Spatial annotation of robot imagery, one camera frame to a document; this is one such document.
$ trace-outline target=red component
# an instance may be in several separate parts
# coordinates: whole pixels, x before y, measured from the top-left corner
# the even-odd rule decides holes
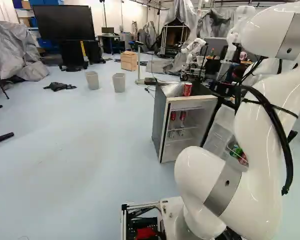
[[[187,82],[186,84],[184,84],[183,96],[189,97],[191,95],[191,89],[192,89],[191,82]]]
[[[176,117],[177,117],[177,113],[175,111],[172,111],[171,114],[170,114],[171,121],[176,120]]]
[[[186,111],[181,111],[180,112],[180,120],[184,121],[186,119],[187,112]]]
[[[151,227],[140,228],[137,229],[136,232],[136,240],[148,239],[150,237],[157,236],[157,234]]]
[[[239,163],[244,165],[244,166],[247,166],[248,165],[248,161],[247,161],[247,156],[245,155],[245,153],[243,152],[241,157],[239,157]]]

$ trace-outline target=wooden box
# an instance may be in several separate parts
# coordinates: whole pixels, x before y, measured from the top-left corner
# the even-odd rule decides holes
[[[137,54],[133,51],[124,51],[120,54],[121,68],[129,71],[135,71],[138,68]]]

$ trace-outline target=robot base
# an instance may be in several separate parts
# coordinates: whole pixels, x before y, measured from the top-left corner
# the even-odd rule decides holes
[[[180,196],[164,198],[156,202],[143,204],[127,203],[121,206],[121,240],[134,239],[131,237],[131,220],[138,218],[144,213],[152,210],[157,212],[157,224],[153,225],[153,219],[149,227],[153,228],[160,236],[166,240],[201,240],[188,228],[183,215],[184,201]],[[231,229],[227,228],[217,238],[209,240],[245,240]]]
[[[184,201],[180,196],[160,201],[166,240],[201,240],[188,228],[183,214],[183,206]]]

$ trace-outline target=blue storage bin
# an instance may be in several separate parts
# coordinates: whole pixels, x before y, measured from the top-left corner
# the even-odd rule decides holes
[[[32,28],[37,28],[38,27],[37,19],[34,16],[29,18],[29,22],[30,22],[30,26]]]
[[[31,5],[63,5],[63,0],[29,0]]]
[[[40,45],[40,47],[43,49],[47,49],[47,50],[58,50],[59,49],[58,45],[53,43],[50,40],[42,39],[41,37],[37,38],[36,40],[38,41],[38,44]]]
[[[44,0],[29,0],[30,5],[44,5]]]
[[[23,9],[21,0],[12,0],[15,9]]]

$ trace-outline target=black cloth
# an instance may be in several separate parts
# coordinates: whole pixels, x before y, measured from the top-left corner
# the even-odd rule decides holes
[[[54,92],[63,90],[63,89],[76,89],[76,86],[72,86],[71,84],[67,85],[60,82],[52,82],[49,86],[45,86],[43,89],[51,89]]]

